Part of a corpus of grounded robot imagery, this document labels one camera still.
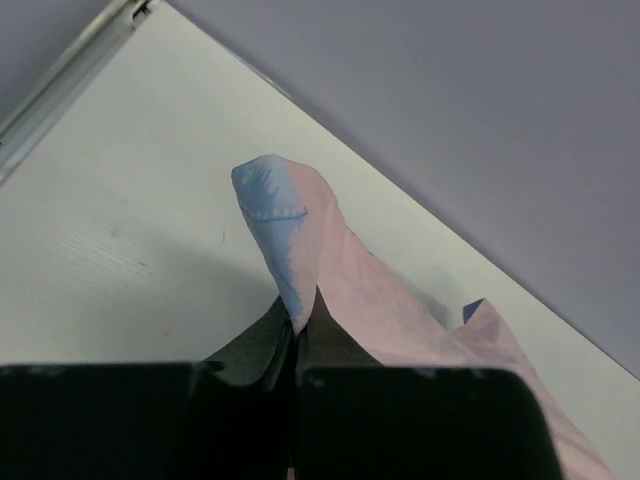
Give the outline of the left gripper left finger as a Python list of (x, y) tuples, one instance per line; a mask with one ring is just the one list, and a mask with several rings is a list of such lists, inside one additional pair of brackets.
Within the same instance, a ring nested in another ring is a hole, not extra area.
[(290, 317), (278, 296), (257, 321), (204, 364), (233, 387), (274, 388), (292, 344)]

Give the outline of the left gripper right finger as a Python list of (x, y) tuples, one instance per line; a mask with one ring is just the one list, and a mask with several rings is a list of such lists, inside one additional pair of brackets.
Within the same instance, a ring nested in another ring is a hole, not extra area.
[(297, 340), (297, 369), (381, 366), (332, 317), (317, 287), (310, 317)]

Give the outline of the blue and pink printed pillowcase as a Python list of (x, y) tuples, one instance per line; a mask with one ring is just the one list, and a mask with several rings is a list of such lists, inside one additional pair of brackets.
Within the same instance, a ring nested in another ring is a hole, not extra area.
[(508, 324), (481, 300), (448, 332), (348, 228), (326, 180), (313, 168), (265, 155), (235, 167), (233, 188), (290, 315), (301, 333), (317, 295), (331, 317), (385, 366), (486, 366), (518, 374), (533, 390), (567, 479), (613, 474), (559, 407)]

